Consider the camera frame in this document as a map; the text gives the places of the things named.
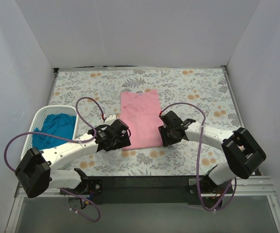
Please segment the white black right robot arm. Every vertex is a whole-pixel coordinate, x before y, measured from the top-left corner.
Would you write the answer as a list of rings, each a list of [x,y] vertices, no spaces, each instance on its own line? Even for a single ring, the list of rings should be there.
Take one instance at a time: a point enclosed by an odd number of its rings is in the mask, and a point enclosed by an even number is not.
[[[245,128],[235,131],[203,127],[194,119],[182,120],[173,111],[159,115],[163,125],[158,128],[164,147],[182,140],[202,142],[221,150],[226,162],[216,165],[199,179],[200,191],[215,193],[222,184],[234,178],[248,179],[265,161],[266,154]]]

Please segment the pink t shirt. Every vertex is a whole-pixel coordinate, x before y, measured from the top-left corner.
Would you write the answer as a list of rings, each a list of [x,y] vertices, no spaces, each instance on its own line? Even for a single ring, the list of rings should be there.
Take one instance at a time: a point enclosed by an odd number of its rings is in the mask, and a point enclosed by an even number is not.
[[[146,93],[122,92],[120,119],[130,129],[130,143],[126,150],[147,149],[162,146],[158,128],[162,126],[159,118],[161,106],[158,91]]]

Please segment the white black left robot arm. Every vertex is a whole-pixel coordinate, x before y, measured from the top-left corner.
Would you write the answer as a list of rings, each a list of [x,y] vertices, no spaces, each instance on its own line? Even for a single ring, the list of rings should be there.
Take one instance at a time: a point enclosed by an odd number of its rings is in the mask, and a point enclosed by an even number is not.
[[[50,149],[27,150],[15,170],[15,175],[27,197],[35,198],[48,189],[64,188],[77,195],[98,192],[89,176],[81,169],[63,170],[62,167],[86,155],[102,150],[111,151],[130,146],[131,131],[120,119],[111,125],[100,125],[89,130],[75,142],[67,142]]]

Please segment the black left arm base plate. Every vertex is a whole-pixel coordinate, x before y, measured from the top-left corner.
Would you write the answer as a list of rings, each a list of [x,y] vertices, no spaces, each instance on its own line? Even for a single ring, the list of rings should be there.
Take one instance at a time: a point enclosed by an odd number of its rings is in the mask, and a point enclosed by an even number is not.
[[[88,179],[83,180],[74,189],[64,188],[68,192],[77,195],[100,195],[103,192],[103,180],[101,179]]]

